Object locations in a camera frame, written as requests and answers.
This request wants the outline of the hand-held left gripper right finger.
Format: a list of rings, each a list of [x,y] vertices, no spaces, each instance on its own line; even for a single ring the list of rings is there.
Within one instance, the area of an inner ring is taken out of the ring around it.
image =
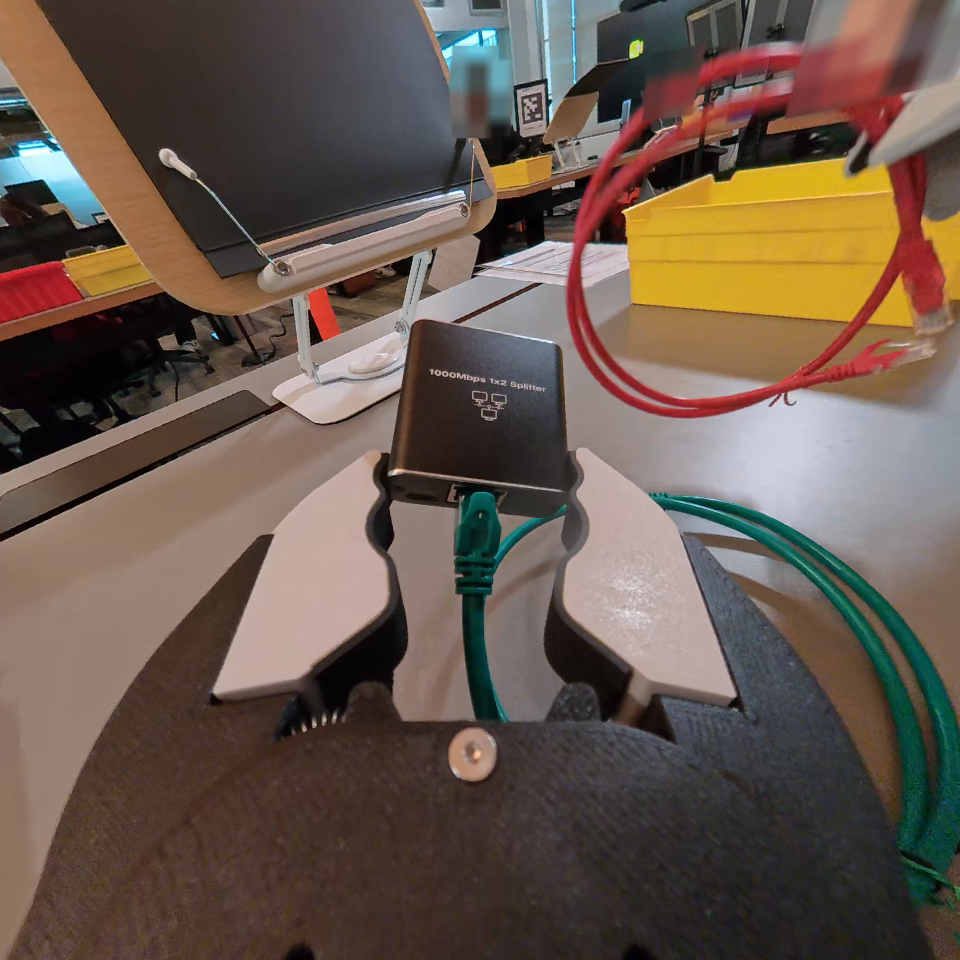
[[[731,707],[738,690],[675,523],[588,448],[568,463],[549,666],[566,685],[590,688],[604,721],[633,724],[655,697]]]

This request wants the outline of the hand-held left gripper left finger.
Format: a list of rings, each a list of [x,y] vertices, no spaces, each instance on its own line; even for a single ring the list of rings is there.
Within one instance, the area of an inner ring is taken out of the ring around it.
[[[369,451],[280,522],[212,686],[221,702],[306,693],[344,706],[360,683],[393,687],[407,649],[386,488]]]

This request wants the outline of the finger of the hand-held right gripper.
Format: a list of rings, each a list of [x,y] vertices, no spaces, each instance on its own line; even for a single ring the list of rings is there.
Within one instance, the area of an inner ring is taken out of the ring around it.
[[[849,124],[859,136],[846,158],[846,175],[868,167],[926,160],[935,176],[957,177],[959,167],[959,80],[951,79],[908,93],[891,105],[872,106]]]
[[[923,215],[942,222],[959,212],[959,143],[938,142],[925,154],[926,192]]]

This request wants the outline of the yellow plastic bin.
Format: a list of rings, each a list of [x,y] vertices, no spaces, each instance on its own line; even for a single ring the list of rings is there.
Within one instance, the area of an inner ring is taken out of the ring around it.
[[[883,168],[832,159],[707,175],[625,210],[631,301],[847,323],[893,254]]]
[[[95,249],[65,258],[67,276],[86,299],[129,290],[153,278],[129,245]]]
[[[491,173],[499,193],[547,184],[553,176],[553,156],[539,154],[496,165]]]

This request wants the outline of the black network splitter box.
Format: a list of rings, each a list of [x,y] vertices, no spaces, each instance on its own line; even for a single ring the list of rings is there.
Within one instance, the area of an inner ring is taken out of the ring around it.
[[[570,491],[564,378],[556,342],[415,321],[386,470],[391,499],[454,508],[486,492],[502,515],[555,514]]]

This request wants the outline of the orange traffic cone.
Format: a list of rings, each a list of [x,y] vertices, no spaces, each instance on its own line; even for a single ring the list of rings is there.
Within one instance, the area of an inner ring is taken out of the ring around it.
[[[338,337],[342,328],[325,287],[307,294],[309,322],[311,325],[310,342],[317,344]]]

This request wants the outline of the black monitor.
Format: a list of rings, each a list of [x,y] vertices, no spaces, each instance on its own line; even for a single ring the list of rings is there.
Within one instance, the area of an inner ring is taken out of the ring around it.
[[[644,59],[646,40],[645,14],[640,9],[618,12],[596,25],[596,62],[613,64],[607,71],[597,102],[597,121],[601,124],[620,122],[623,105],[630,103],[628,114],[642,106],[646,84]]]

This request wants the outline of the printed paper sheet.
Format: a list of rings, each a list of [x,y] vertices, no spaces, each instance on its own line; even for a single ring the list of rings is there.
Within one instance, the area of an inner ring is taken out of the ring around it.
[[[544,241],[482,265],[479,272],[493,278],[518,282],[566,286],[572,262],[571,242]],[[584,289],[629,272],[628,250],[624,245],[588,243],[582,252],[581,277]]]

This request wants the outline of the black and white tag sign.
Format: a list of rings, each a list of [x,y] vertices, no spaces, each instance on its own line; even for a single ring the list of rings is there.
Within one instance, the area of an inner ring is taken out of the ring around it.
[[[547,78],[538,78],[513,87],[515,127],[524,139],[542,138],[549,126],[549,86]]]

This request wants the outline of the red plastic bin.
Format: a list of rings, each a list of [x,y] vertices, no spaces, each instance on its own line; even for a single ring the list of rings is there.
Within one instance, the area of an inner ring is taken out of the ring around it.
[[[1,324],[81,303],[84,295],[63,261],[1,273]]]

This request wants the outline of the wooden tablet stand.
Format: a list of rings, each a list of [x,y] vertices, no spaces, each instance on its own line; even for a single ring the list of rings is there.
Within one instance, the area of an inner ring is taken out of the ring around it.
[[[291,300],[315,425],[400,390],[430,254],[498,189],[420,2],[7,1],[2,62],[153,281],[202,313]],[[308,294],[412,257],[393,332],[317,364]]]

